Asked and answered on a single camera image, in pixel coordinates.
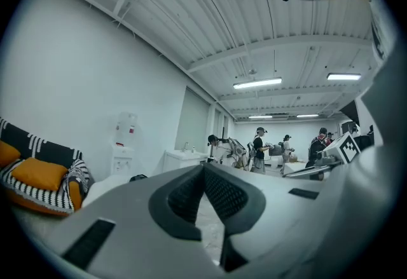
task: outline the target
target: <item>patterned throw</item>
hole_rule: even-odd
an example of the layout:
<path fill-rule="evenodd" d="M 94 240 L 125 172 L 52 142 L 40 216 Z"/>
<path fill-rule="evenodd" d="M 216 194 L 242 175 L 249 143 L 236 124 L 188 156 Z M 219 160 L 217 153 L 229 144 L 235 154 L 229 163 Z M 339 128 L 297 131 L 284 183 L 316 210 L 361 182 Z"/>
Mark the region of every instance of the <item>patterned throw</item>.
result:
<path fill-rule="evenodd" d="M 28 186 L 11 175 L 12 171 L 19 166 L 24 160 L 16 160 L 10 165 L 0 170 L 0 182 L 4 187 L 12 189 L 26 200 L 32 201 L 38 205 L 46 207 L 50 210 L 73 214 L 74 205 L 69 196 L 69 183 L 75 180 L 79 183 L 81 192 L 84 194 L 88 191 L 89 172 L 83 160 L 76 160 L 72 167 L 62 179 L 58 191 L 50 191 L 37 189 L 36 187 Z"/>

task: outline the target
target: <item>ceiling light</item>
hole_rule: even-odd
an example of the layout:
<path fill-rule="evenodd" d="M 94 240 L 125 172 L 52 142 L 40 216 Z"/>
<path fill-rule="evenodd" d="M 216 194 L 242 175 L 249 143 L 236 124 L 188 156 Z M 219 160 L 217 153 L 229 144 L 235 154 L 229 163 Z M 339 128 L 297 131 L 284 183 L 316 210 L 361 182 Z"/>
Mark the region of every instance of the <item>ceiling light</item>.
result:
<path fill-rule="evenodd" d="M 282 82 L 282 78 L 273 78 L 268 80 L 257 80 L 257 81 L 250 81 L 248 83 L 239 83 L 233 85 L 235 89 L 244 89 L 250 87 L 259 87 L 259 86 L 268 86 L 268 85 L 276 85 Z"/>
<path fill-rule="evenodd" d="M 297 115 L 297 118 L 317 118 L 319 114 L 305 114 L 305 115 Z"/>
<path fill-rule="evenodd" d="M 273 116 L 271 115 L 264 115 L 264 116 L 249 116 L 249 119 L 271 119 Z"/>
<path fill-rule="evenodd" d="M 360 78 L 360 74 L 351 73 L 330 73 L 327 77 L 328 80 L 359 80 Z"/>

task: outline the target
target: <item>orange pillow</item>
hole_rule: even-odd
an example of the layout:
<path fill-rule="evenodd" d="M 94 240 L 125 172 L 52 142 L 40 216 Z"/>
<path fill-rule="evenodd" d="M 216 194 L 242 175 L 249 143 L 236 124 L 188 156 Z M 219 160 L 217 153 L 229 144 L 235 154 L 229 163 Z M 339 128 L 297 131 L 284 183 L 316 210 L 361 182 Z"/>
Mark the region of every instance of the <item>orange pillow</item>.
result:
<path fill-rule="evenodd" d="M 13 146 L 0 141 L 0 168 L 3 168 L 20 158 L 20 151 Z"/>
<path fill-rule="evenodd" d="M 62 165 L 28 158 L 11 173 L 20 182 L 43 190 L 58 190 L 68 169 Z"/>

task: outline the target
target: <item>black shirt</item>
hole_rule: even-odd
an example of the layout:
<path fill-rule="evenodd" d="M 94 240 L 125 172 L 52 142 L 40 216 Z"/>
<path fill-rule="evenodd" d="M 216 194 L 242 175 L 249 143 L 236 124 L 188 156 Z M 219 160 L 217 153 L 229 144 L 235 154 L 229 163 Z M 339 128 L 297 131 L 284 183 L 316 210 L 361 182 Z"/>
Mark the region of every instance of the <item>black shirt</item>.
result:
<path fill-rule="evenodd" d="M 253 141 L 254 150 L 256 150 L 256 158 L 259 160 L 263 160 L 265 158 L 265 154 L 263 151 L 260 151 L 259 148 L 263 147 L 263 141 L 260 137 L 257 137 Z"/>

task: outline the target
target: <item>sofa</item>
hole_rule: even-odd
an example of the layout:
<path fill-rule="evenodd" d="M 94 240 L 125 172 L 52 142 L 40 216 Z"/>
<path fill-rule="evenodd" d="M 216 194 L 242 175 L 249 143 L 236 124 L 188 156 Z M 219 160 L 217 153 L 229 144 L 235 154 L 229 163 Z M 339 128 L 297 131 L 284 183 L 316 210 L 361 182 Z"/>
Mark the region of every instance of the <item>sofa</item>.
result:
<path fill-rule="evenodd" d="M 0 141 L 20 152 L 19 159 L 0 169 L 0 186 L 10 201 L 37 212 L 61 216 L 81 208 L 93 179 L 80 150 L 47 141 L 3 118 L 0 118 Z M 39 189 L 14 178 L 13 171 L 28 158 L 65 167 L 67 172 L 59 188 Z"/>

